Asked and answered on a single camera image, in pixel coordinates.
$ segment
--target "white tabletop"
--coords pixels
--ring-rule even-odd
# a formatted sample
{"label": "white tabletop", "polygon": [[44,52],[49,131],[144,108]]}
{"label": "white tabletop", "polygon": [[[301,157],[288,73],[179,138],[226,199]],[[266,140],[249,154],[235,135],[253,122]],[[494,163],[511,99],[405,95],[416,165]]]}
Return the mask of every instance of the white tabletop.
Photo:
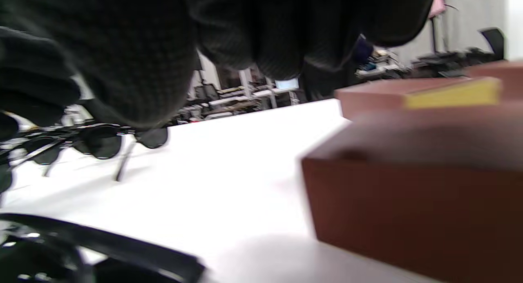
{"label": "white tabletop", "polygon": [[434,283],[318,242],[299,159],[349,122],[335,100],[170,128],[118,160],[68,149],[50,177],[17,169],[2,212],[89,225],[197,255],[214,283]]}

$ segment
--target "reddish-brown box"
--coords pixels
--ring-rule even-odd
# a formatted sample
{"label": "reddish-brown box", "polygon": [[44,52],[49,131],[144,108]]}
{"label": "reddish-brown box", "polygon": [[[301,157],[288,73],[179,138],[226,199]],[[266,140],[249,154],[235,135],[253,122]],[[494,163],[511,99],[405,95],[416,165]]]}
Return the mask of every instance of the reddish-brown box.
{"label": "reddish-brown box", "polygon": [[467,67],[465,73],[471,78],[491,76],[502,80],[504,101],[523,99],[523,61],[497,61],[475,65]]}
{"label": "reddish-brown box", "polygon": [[336,97],[340,100],[343,116],[353,119],[366,112],[402,109],[406,97],[411,94],[447,88],[469,80],[463,77],[372,81],[339,89]]}
{"label": "reddish-brown box", "polygon": [[523,281],[523,106],[369,113],[302,160],[317,238],[453,283]]}

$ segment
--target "white wall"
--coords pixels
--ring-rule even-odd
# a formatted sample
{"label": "white wall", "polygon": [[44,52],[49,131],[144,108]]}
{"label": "white wall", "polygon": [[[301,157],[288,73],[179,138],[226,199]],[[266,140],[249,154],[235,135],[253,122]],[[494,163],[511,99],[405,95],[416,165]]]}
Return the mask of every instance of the white wall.
{"label": "white wall", "polygon": [[[459,9],[456,11],[448,8],[445,16],[440,17],[438,21],[438,37],[440,39],[447,37],[449,50],[465,50],[468,47],[490,50],[488,43],[478,33],[478,30],[496,26],[506,31],[507,0],[445,0],[445,2]],[[442,40],[439,41],[439,50],[444,50]],[[429,54],[431,51],[429,22],[415,40],[395,49],[400,61],[404,64],[408,64],[418,56]]]}
{"label": "white wall", "polygon": [[506,0],[506,4],[506,55],[509,60],[523,59],[523,0]]}

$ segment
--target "screen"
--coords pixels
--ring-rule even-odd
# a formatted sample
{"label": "screen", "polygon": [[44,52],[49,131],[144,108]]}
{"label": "screen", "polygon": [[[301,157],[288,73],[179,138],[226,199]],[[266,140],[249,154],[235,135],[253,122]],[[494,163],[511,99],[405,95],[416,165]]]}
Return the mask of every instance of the screen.
{"label": "screen", "polygon": [[280,90],[291,90],[291,89],[297,89],[299,87],[297,83],[297,79],[292,79],[288,81],[275,81],[276,87]]}

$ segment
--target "sunglasses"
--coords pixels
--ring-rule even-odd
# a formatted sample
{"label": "sunglasses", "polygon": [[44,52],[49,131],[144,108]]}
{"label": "sunglasses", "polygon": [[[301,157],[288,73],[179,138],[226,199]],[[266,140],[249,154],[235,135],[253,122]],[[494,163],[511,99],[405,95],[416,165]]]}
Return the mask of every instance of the sunglasses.
{"label": "sunglasses", "polygon": [[[0,282],[196,283],[198,258],[107,231],[26,214],[0,214]],[[79,247],[108,258],[84,261]]]}
{"label": "sunglasses", "polygon": [[[84,125],[60,127],[50,130],[36,130],[25,132],[13,141],[8,141],[0,150],[0,194],[8,190],[13,184],[12,171],[24,164],[33,161],[47,166],[43,176],[47,177],[60,157],[61,151],[72,147],[78,152],[91,155],[94,158],[105,160],[114,158],[121,150],[122,136],[133,135],[135,142],[123,156],[115,180],[120,181],[123,168],[134,145],[140,143],[146,148],[157,149],[168,142],[168,127],[170,124],[151,130],[141,130],[117,124],[87,122]],[[12,157],[15,151],[26,151],[22,160]]]}

